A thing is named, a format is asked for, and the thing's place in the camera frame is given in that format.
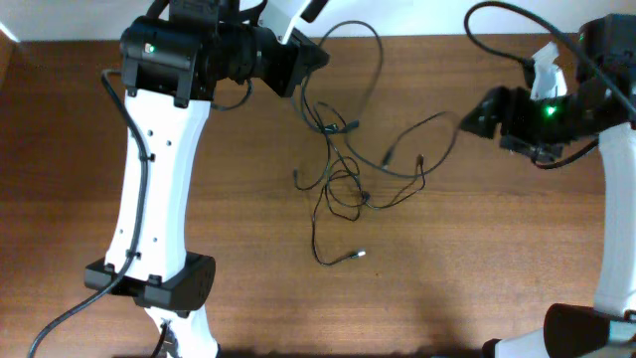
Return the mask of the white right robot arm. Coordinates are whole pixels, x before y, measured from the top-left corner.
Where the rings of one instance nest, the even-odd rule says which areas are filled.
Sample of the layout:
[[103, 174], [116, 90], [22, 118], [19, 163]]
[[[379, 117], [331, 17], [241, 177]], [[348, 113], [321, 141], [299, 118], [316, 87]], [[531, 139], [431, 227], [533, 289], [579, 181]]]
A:
[[578, 88], [568, 93], [548, 44], [518, 58], [526, 87], [497, 87], [461, 121], [465, 132], [500, 139], [503, 149], [554, 170], [598, 149], [605, 181], [604, 243], [591, 306], [555, 303], [542, 328], [491, 339], [485, 357], [632, 357], [635, 354], [635, 18], [589, 21], [573, 40], [545, 19], [508, 10], [544, 27], [577, 58]]

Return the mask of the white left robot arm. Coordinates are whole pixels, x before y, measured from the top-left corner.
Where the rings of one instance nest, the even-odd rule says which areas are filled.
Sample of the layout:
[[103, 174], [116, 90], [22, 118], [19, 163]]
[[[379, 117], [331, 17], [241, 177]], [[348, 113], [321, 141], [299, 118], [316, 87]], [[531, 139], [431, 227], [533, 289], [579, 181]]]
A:
[[123, 32], [116, 105], [128, 128], [115, 233], [106, 255], [87, 266], [84, 283], [131, 297], [161, 333], [170, 357], [215, 357], [205, 303], [216, 272], [212, 257], [187, 250], [185, 218], [194, 158], [218, 110], [222, 80], [265, 82], [290, 97], [328, 54], [305, 37], [320, 1], [155, 1]]

